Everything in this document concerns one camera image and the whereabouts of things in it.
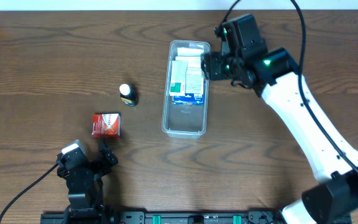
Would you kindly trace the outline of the white green medicine box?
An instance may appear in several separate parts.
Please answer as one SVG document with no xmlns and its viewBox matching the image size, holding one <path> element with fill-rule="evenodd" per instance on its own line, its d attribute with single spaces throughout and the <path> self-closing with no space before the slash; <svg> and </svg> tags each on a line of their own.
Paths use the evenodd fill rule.
<svg viewBox="0 0 358 224">
<path fill-rule="evenodd" d="M 186 84 L 186 71 L 188 62 L 172 61 L 169 94 L 170 96 L 184 96 Z"/>
</svg>

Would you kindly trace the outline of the dark syrup bottle white cap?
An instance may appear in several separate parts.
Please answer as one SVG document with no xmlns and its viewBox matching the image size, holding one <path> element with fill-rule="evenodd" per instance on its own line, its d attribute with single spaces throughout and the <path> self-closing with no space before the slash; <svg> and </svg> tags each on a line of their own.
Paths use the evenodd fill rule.
<svg viewBox="0 0 358 224">
<path fill-rule="evenodd" d="M 124 83 L 120 85 L 119 92 L 120 92 L 121 100 L 127 106 L 136 106 L 138 104 L 139 101 L 136 92 L 133 90 L 133 87 L 131 87 L 129 84 Z"/>
</svg>

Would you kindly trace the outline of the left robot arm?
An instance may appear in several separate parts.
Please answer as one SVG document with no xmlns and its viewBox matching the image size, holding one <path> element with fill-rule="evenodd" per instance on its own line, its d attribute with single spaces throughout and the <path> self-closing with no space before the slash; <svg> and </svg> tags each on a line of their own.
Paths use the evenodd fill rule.
<svg viewBox="0 0 358 224">
<path fill-rule="evenodd" d="M 62 149 L 59 176 L 66 180 L 70 208 L 75 218 L 93 218 L 107 211 L 102 177 L 111 173 L 111 167 L 118 163 L 118 159 L 103 138 L 99 140 L 98 152 L 99 157 L 90 161 L 79 140 Z"/>
</svg>

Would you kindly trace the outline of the red Panadol box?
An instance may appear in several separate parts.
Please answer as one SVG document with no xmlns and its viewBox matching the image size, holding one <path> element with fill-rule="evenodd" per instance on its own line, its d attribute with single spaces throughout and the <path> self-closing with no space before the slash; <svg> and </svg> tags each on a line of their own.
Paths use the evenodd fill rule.
<svg viewBox="0 0 358 224">
<path fill-rule="evenodd" d="M 118 138 L 121 136 L 121 115 L 119 113 L 92 115 L 91 135 L 98 138 Z"/>
</svg>

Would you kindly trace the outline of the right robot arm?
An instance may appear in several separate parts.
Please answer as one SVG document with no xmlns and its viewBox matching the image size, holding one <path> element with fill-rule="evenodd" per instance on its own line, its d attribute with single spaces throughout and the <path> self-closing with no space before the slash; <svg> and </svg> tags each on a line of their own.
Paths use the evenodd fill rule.
<svg viewBox="0 0 358 224">
<path fill-rule="evenodd" d="M 252 89 L 285 123 L 318 185 L 281 211 L 284 223 L 334 223 L 358 209 L 358 151 L 339 133 L 310 92 L 301 67 L 284 48 L 201 55 L 208 80 Z"/>
</svg>

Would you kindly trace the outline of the blue tall medicine box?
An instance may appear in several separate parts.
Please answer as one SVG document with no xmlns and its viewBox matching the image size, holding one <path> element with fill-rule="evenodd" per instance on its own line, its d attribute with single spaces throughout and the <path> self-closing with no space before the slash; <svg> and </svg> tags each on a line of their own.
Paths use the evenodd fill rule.
<svg viewBox="0 0 358 224">
<path fill-rule="evenodd" d="M 174 60 L 188 62 L 184 96 L 172 96 L 176 105 L 203 105 L 205 80 L 201 70 L 201 59 L 195 56 L 176 56 Z"/>
</svg>

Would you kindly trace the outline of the clear plastic container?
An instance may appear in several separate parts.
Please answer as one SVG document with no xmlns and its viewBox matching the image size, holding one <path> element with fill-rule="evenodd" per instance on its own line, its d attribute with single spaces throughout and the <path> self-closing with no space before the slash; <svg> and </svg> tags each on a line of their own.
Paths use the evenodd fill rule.
<svg viewBox="0 0 358 224">
<path fill-rule="evenodd" d="M 209 81 L 204 77 L 203 105 L 176 105 L 169 94 L 172 61 L 176 56 L 195 56 L 210 52 L 207 42 L 174 40 L 168 53 L 167 77 L 162 115 L 162 130 L 171 138 L 198 139 L 206 132 L 208 114 Z"/>
</svg>

